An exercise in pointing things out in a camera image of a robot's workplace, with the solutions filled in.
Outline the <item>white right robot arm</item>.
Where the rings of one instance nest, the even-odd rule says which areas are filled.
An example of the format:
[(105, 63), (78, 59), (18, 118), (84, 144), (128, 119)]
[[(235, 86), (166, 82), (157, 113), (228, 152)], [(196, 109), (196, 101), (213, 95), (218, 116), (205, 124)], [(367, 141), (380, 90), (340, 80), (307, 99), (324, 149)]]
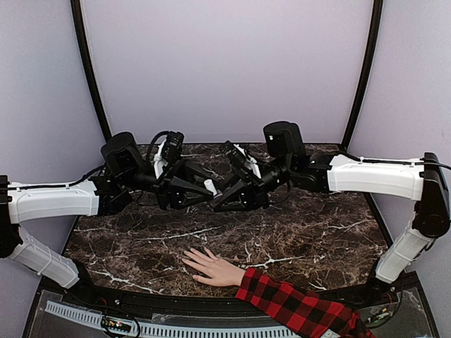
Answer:
[(287, 183), (309, 192), (363, 192), (415, 201), (410, 223), (377, 262), (375, 278), (359, 291), (367, 306), (377, 304), (387, 293), (386, 284), (450, 229), (444, 166), (435, 154), (409, 160), (355, 157), (342, 151), (309, 155), (298, 125), (288, 121), (265, 126), (264, 136), (273, 157), (269, 163), (259, 163), (232, 142), (221, 145), (234, 173), (220, 183), (204, 183), (214, 196), (216, 212), (266, 208), (268, 193)]

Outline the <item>red plaid sleeve forearm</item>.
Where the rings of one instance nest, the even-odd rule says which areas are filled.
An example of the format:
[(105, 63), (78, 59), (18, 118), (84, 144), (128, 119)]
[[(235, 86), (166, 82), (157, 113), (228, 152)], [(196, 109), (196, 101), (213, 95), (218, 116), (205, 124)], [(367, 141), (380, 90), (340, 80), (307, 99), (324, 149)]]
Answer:
[(254, 268), (245, 271), (235, 295), (301, 337), (373, 337), (360, 312), (343, 303), (325, 300), (288, 282), (271, 279)]

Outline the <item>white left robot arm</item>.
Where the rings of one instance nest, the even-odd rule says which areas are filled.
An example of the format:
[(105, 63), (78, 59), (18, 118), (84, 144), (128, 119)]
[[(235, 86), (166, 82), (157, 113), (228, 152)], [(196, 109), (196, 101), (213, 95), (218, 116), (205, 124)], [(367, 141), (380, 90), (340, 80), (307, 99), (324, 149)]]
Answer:
[(99, 290), (84, 265), (37, 241), (21, 223), (66, 215), (105, 216), (132, 203), (132, 190), (152, 192), (161, 208), (182, 209), (212, 200), (218, 191), (200, 165), (182, 158), (184, 136), (165, 131), (165, 142), (150, 162), (131, 132), (121, 132), (101, 148), (104, 164), (80, 180), (21, 184), (1, 176), (1, 257), (19, 262), (71, 294), (84, 307), (99, 302)]

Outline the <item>mannequin hand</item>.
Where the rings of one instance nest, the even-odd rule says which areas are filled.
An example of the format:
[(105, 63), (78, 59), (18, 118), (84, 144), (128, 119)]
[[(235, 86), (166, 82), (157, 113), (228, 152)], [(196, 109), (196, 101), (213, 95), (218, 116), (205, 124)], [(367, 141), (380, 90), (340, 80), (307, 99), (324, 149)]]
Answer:
[(212, 287), (239, 287), (245, 276), (245, 270), (227, 260), (215, 256), (211, 250), (204, 247), (204, 253), (194, 248), (183, 251), (182, 262), (199, 272), (192, 278), (202, 284)]

